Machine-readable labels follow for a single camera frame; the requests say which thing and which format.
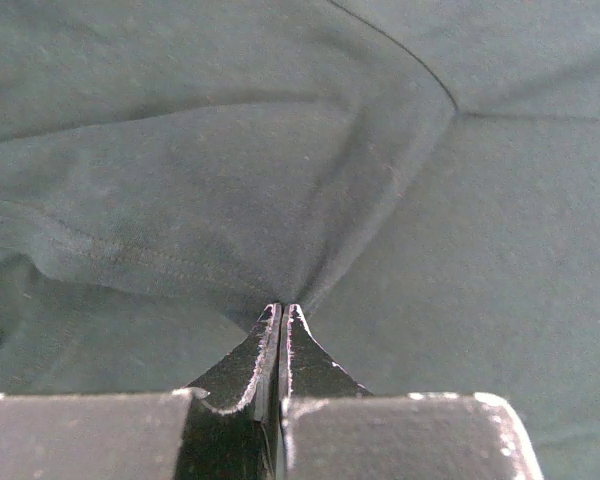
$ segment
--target grasped fabric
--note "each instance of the grasped fabric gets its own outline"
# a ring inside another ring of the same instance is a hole
[[[0,0],[0,391],[180,386],[273,300],[600,479],[600,0]]]

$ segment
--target dark green fabric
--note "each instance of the dark green fabric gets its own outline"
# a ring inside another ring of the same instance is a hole
[[[273,300],[600,479],[600,0],[0,0],[0,391],[180,386]]]

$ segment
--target clothing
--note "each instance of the clothing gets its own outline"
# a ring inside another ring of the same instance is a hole
[[[180,386],[275,300],[600,479],[600,0],[1,0],[0,391]]]

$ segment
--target t-shirt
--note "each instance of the t-shirt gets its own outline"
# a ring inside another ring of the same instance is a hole
[[[271,301],[600,479],[600,0],[0,0],[0,391],[180,386]]]

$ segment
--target fabric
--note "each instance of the fabric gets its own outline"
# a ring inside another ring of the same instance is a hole
[[[180,386],[299,301],[600,479],[600,0],[340,1],[0,1],[0,391]]]

